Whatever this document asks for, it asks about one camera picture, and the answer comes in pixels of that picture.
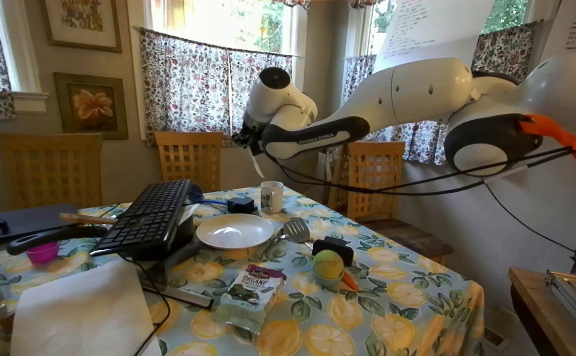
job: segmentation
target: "pink cup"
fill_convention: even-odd
[[[26,256],[34,265],[46,264],[59,255],[59,243],[53,242],[42,246],[34,247],[26,252]]]

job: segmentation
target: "white mug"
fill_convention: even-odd
[[[261,183],[261,211],[278,213],[282,211],[284,183],[269,180]]]

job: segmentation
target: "white plate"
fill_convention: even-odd
[[[227,214],[204,221],[198,226],[198,239],[220,250],[235,250],[261,245],[273,236],[273,224],[250,214]]]

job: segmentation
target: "lemon print tablecloth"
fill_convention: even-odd
[[[259,188],[205,194],[209,199],[247,196],[259,201]],[[116,216],[128,205],[106,214]],[[100,216],[110,207],[82,214]],[[224,214],[224,207],[200,205],[195,223]],[[322,288],[311,277],[310,250],[304,245],[279,243],[263,254],[265,245],[234,251],[202,250],[175,266],[170,284],[216,299],[249,264],[282,270],[288,280],[259,336],[213,320],[205,311],[170,300],[171,316],[158,331],[163,354],[171,356],[468,356],[483,354],[484,293],[473,281],[358,223],[287,189],[284,211],[263,217],[275,229],[291,217],[304,218],[313,239],[331,236],[349,241],[354,266],[349,267],[359,291]],[[0,284],[5,304],[14,309],[22,291],[117,257],[91,258],[94,239],[65,241],[60,259],[34,267],[25,255],[0,251]],[[166,307],[146,293],[153,322]],[[9,353],[9,335],[0,330],[0,355]]]

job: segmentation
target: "small bowl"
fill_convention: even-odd
[[[53,242],[46,245],[33,247],[26,251],[26,256],[34,265],[47,264],[59,255],[59,243]]]
[[[334,288],[338,286],[340,280],[343,278],[343,273],[340,273],[338,278],[325,278],[321,275],[318,275],[315,271],[312,271],[312,277],[314,278],[315,282],[320,286],[324,286],[326,288]]]

